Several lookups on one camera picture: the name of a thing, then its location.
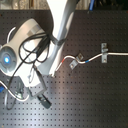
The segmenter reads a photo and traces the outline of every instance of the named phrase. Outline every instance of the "white cable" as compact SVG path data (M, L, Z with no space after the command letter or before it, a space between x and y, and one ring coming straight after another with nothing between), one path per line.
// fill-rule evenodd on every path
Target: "white cable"
M92 57L91 59L89 59L89 61L92 61L92 60L94 60L94 59L96 59L96 58L98 58L98 57L100 57L100 56L102 56L102 54L98 54L98 55Z
M25 98L25 99L19 99L19 98L17 98L9 89L8 89L8 87L2 82L2 81L0 81L0 83L8 90L8 92L11 94L11 96L13 97L13 98L16 98L18 101L20 101L20 102L25 102L28 98L29 98L29 95Z
M76 59L74 56L65 56L65 57L64 57L64 59L67 59L67 58Z
M127 56L128 53L111 53L111 52L109 52L108 55ZM79 60L77 60L74 56L70 56L70 55L69 55L69 56L65 56L65 57L64 57L64 60L67 59L67 58L71 58L71 59L77 60L77 62L78 62L79 64L85 64L85 63L90 62L90 61L92 61L92 60L94 60L94 59L96 59L96 58L98 58L98 57L100 57L100 56L102 56L102 53L101 53L101 54L98 54L98 55L96 55L96 56L94 56L94 57L92 57L92 58L90 58L90 59L87 60L87 61L79 61ZM63 63L63 62L61 62L61 63L59 64L59 66L57 67L56 71L60 68L60 66L62 65L62 63Z
M127 56L128 53L111 53L109 52L108 55L120 55L120 56Z
M9 42L9 38L10 38L11 33L12 33L15 29L16 29L16 27L12 28L12 29L10 30L10 32L8 33L8 36L7 36L7 43Z

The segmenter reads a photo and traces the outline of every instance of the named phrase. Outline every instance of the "cable clip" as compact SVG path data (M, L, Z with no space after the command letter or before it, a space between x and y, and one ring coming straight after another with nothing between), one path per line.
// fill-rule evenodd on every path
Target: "cable clip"
M71 64L69 65L70 68L73 70L78 65L78 61L81 61L82 59L83 59L83 55L79 53L78 56L76 57L76 60L73 60Z
M102 57L101 57L101 61L102 63L107 63L107 53L108 48L107 48L107 43L102 43L101 44L101 52L102 52Z

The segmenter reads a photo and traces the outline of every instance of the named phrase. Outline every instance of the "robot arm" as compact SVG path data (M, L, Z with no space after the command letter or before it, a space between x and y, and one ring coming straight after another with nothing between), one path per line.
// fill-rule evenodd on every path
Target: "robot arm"
M28 51L32 51L40 43L44 43L42 42L41 38L38 38L36 40L28 40L29 38L34 37L37 34L45 33L44 30L38 25L38 23L34 19L29 19L24 22L18 28L12 40L1 48L1 71L8 76L12 76L16 72L15 76L19 76L22 79L25 87L27 87L28 89L29 87L34 87L37 86L39 83L42 83L44 90L39 92L38 94L41 95L41 93L44 93L44 91L46 91L46 87L44 85L43 79L40 76L54 76L56 68L60 62L60 56L65 43L63 39L65 39L68 34L74 10L78 1L79 0L47 0L53 16L54 28L53 33L49 38L49 40L51 39L51 41L49 42L49 47L47 46L44 50L39 51L40 53L42 52L39 56L39 59L44 59L47 56L46 60L44 62L34 61L36 73L34 75L34 80L31 83L29 82L28 77L30 75L31 69L33 68L33 63L27 64L23 62L24 60L21 59L21 57L26 58L29 53L21 48L21 45L23 42L26 41L27 43L24 47L26 47ZM33 61L33 59L37 58L34 54L31 54L25 59L25 61L29 63ZM46 100L44 96L43 98L40 98L39 95L39 100Z

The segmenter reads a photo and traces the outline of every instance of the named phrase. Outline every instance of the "circular light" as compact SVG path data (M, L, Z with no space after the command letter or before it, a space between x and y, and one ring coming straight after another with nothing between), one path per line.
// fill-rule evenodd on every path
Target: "circular light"
M4 58L4 62L8 64L8 63L10 62L10 58L6 56L6 57Z

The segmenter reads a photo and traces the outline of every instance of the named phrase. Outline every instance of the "perforated table surface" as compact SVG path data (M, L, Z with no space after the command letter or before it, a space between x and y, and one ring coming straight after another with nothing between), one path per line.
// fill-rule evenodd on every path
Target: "perforated table surface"
M0 11L0 44L12 27L29 18L45 30L52 26L50 11ZM76 11L62 58L81 52L87 60L101 53L101 43L107 43L109 52L128 52L126 11ZM108 56L107 64L99 57L73 71L71 61L65 60L55 78L44 76L45 95L52 102L48 110L34 99L17 101L8 111L5 90L0 93L0 128L128 128L128 56ZM7 84L4 74L0 79ZM19 80L14 79L13 92Z

